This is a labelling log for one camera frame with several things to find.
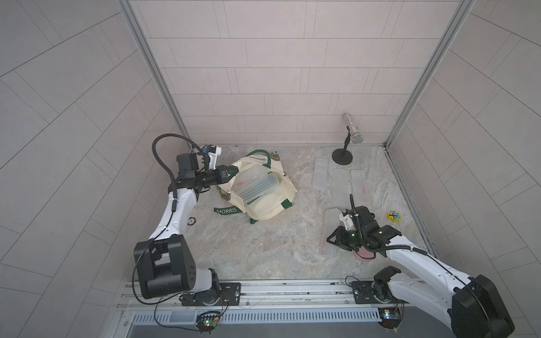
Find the cream canvas tote bag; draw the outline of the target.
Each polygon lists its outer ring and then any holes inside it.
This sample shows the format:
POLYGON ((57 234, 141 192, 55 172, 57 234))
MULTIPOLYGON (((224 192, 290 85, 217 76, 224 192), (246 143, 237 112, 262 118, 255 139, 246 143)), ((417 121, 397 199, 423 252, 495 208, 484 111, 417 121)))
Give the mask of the cream canvas tote bag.
POLYGON ((268 221, 293 206, 297 189, 287 176, 277 152, 257 149, 233 164, 232 180, 217 189, 229 207, 215 208, 221 215, 246 214, 250 223, 268 221))

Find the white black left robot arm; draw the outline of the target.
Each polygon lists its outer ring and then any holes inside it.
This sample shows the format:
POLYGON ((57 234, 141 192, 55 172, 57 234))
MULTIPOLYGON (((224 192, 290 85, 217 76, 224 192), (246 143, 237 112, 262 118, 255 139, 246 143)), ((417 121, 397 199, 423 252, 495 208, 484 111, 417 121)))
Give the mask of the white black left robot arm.
POLYGON ((135 267, 132 272, 132 291, 144 305, 158 305, 166 297, 189 294, 189 306, 198 303, 213 305, 221 300, 221 286, 214 269, 196 266, 185 233, 195 224, 192 210, 201 193, 213 186, 229 183, 239 172, 237 166, 217 165, 221 153, 214 145, 200 147, 187 137, 182 139, 192 151, 177 157, 178 171, 174 173, 160 158, 156 146, 166 133, 152 143, 157 163, 170 178, 168 203, 162 219, 147 241, 134 248, 135 267))

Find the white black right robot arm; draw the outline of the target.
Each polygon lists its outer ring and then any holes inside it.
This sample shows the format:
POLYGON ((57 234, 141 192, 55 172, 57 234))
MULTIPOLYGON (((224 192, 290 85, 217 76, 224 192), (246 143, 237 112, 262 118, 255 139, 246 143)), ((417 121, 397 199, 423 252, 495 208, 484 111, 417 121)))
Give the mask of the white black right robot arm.
POLYGON ((431 315, 451 329, 455 337, 508 337, 515 325, 495 284, 484 275, 472 277, 444 264, 420 249, 390 225, 381 227, 366 206, 339 214, 340 225, 326 242, 356 255, 361 249, 400 265, 388 266, 373 277, 371 294, 381 304, 395 306, 392 315, 382 311, 381 325, 396 328, 406 304, 431 315), (409 277, 406 268, 414 273, 409 277))

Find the translucent pink pencil case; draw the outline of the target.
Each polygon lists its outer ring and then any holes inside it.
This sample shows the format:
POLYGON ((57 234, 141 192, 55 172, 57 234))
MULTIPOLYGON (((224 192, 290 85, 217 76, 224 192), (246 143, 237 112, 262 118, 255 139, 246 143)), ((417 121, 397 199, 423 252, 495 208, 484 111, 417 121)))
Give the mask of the translucent pink pencil case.
POLYGON ((370 262, 376 258, 376 255, 367 251, 364 248, 360 248, 358 251, 354 251, 354 257, 360 262, 370 262))

